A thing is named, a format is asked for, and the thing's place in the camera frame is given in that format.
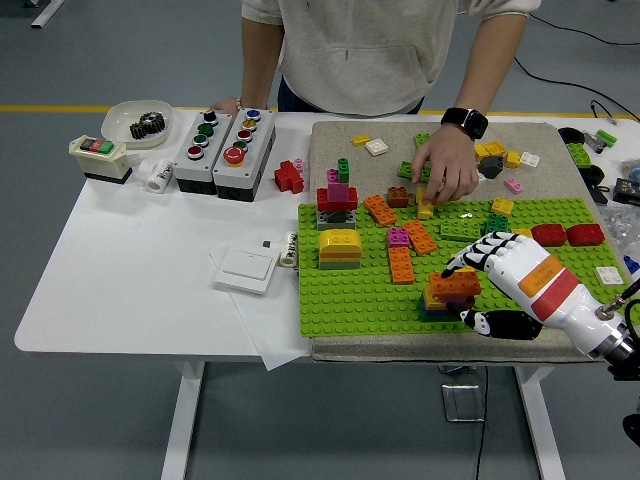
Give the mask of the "person's left hand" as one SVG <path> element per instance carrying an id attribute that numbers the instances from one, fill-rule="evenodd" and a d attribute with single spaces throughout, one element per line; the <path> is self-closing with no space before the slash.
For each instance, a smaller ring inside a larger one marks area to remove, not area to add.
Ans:
<path id="1" fill-rule="evenodd" d="M 479 184 L 474 141 L 458 126 L 441 125 L 415 152 L 412 181 L 417 183 L 429 162 L 431 173 L 422 196 L 438 206 L 471 194 Z"/>

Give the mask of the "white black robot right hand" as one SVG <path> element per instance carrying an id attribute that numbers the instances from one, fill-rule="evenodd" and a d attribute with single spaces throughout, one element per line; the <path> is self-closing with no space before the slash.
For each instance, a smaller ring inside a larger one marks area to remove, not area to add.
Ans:
<path id="1" fill-rule="evenodd" d="M 620 314 L 602 320 L 602 306 L 556 257 L 524 235 L 492 232 L 458 252 L 442 272 L 463 267 L 488 274 L 490 282 L 539 324 L 563 331 L 583 354 L 614 363 L 632 347 Z"/>

